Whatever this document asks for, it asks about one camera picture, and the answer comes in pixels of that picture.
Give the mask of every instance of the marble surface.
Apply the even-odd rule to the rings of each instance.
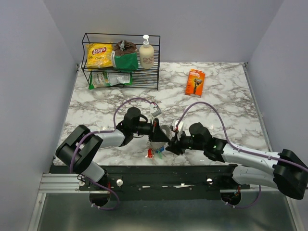
[[[201,99],[184,94],[190,69],[206,74]],[[143,97],[156,102],[163,115],[160,124],[170,125],[174,118],[180,118],[184,109],[197,101],[205,101],[217,108],[234,143],[258,150],[268,150],[257,116],[256,108],[246,81],[244,70],[239,63],[161,63],[159,90],[132,88],[99,88],[88,90],[88,83],[81,71],[77,75],[74,92],[68,109],[61,136],[61,142],[80,124],[91,130],[113,127],[115,109],[125,100]],[[123,106],[116,123],[123,119],[127,109],[136,106],[149,117],[148,103],[134,101]],[[183,122],[186,134],[195,122],[208,127],[211,134],[224,138],[221,124],[214,112],[203,104],[196,105],[186,114]],[[162,158],[146,158],[149,148],[148,137],[133,139],[124,147],[100,149],[94,161],[100,165],[213,165],[214,162],[201,151],[186,150],[177,156],[163,151]],[[64,165],[58,158],[55,165]]]

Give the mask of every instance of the white wall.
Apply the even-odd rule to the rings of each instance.
[[[293,150],[306,165],[307,12],[307,0],[285,0],[248,64],[248,73],[274,150]],[[308,230],[308,193],[298,205]]]
[[[85,32],[157,34],[162,61],[247,62],[283,0],[44,0],[76,62]]]
[[[41,0],[0,7],[0,229],[27,230],[60,136],[76,66]]]

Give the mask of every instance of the orange box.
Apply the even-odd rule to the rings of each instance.
[[[185,89],[185,95],[200,98],[202,95],[205,73],[191,69],[188,75],[188,81]]]

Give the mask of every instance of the soap dispenser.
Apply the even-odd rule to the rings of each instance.
[[[151,69],[154,65],[154,48],[150,45],[149,36],[143,36],[143,45],[139,48],[140,64],[144,69]]]

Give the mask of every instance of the black metal shelf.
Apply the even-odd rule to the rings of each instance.
[[[151,69],[144,69],[140,65],[139,48],[142,45],[143,35],[129,35],[129,34],[103,34],[103,33],[85,33],[82,39],[83,57],[81,63],[81,69],[88,83],[90,84],[90,77],[87,77],[86,72],[109,72],[118,73],[121,72],[113,67],[107,68],[87,68],[87,49],[86,44],[91,43],[105,43],[105,44],[117,44],[121,40],[127,40],[136,44],[138,51],[138,64],[137,70],[131,72],[131,85],[119,84],[111,87],[123,87],[123,88],[143,88],[143,89],[156,89],[158,90],[159,82],[159,62],[160,62],[160,36],[149,35],[150,44],[154,48],[154,65]]]

